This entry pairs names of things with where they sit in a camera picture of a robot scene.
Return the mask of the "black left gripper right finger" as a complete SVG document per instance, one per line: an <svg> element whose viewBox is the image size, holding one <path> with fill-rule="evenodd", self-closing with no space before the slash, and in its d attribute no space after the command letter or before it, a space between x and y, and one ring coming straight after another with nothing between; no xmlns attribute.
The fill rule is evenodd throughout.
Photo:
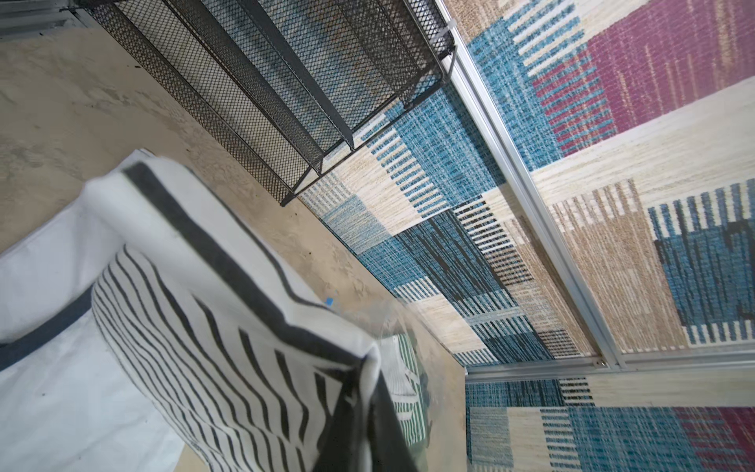
<svg viewBox="0 0 755 472"><path fill-rule="evenodd" d="M373 471L418 471L405 442L384 376L379 377L370 400L367 438Z"/></svg>

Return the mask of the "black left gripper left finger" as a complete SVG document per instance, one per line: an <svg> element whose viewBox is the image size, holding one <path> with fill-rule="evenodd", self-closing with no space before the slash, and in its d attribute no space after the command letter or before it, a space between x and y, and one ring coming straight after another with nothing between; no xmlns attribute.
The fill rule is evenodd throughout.
<svg viewBox="0 0 755 472"><path fill-rule="evenodd" d="M365 440L365 404L359 382L352 377L344 383L336 401L314 472L360 471L364 465Z"/></svg>

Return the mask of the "clear vacuum bag blue zip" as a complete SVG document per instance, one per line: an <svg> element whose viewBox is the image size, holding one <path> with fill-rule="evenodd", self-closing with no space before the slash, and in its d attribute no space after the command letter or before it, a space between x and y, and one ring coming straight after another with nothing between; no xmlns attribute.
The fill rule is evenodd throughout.
<svg viewBox="0 0 755 472"><path fill-rule="evenodd" d="M404 442L420 471L465 471L463 377L419 314L387 299L326 306L379 344Z"/></svg>

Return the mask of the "black white striped shirt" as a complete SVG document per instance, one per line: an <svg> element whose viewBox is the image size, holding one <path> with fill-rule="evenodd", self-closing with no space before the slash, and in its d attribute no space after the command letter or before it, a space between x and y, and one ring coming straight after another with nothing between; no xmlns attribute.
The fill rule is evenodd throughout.
<svg viewBox="0 0 755 472"><path fill-rule="evenodd" d="M377 342L335 314L202 180L169 159L96 178L122 243L92 287L119 364L212 471L314 471L344 383L365 404Z"/></svg>

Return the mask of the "white tank top navy trim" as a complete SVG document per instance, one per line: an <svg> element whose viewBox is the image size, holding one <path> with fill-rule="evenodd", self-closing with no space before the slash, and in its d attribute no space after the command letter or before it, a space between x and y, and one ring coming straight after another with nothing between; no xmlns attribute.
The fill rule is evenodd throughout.
<svg viewBox="0 0 755 472"><path fill-rule="evenodd" d="M117 364L92 285L120 238L74 200L1 257L1 467L171 471L184 444Z"/></svg>

